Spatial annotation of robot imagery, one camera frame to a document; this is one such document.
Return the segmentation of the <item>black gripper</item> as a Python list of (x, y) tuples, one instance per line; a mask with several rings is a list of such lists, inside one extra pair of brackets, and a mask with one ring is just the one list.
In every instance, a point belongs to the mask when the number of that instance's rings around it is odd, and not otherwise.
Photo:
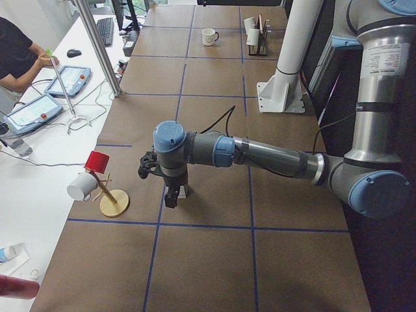
[(175, 208), (177, 197), (181, 189), (188, 183), (187, 163), (184, 156), (184, 147), (172, 151), (157, 151), (153, 146), (140, 158), (138, 175), (146, 179), (149, 174), (162, 177), (168, 187), (168, 193), (164, 195), (165, 206)]

